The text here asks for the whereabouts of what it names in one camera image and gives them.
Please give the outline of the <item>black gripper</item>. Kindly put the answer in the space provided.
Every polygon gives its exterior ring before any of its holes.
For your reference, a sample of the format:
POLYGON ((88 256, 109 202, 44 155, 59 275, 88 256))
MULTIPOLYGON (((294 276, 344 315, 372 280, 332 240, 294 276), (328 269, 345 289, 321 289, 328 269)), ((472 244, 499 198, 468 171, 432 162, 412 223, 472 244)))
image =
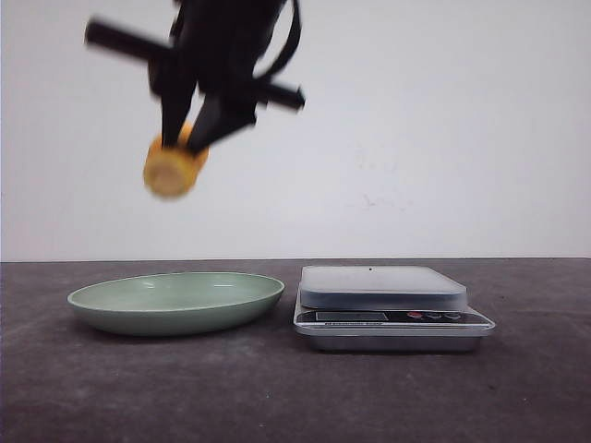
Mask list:
POLYGON ((173 147, 186 122, 194 93, 204 102, 187 142, 192 155, 255 124, 257 103, 277 103, 295 110, 305 104, 301 90, 274 83, 294 56, 301 36, 298 2, 291 26, 271 65, 255 65, 271 42, 283 1, 182 1, 169 42, 159 42, 99 18, 85 29, 88 45, 137 58, 149 69, 151 92, 162 106, 162 144, 173 147))

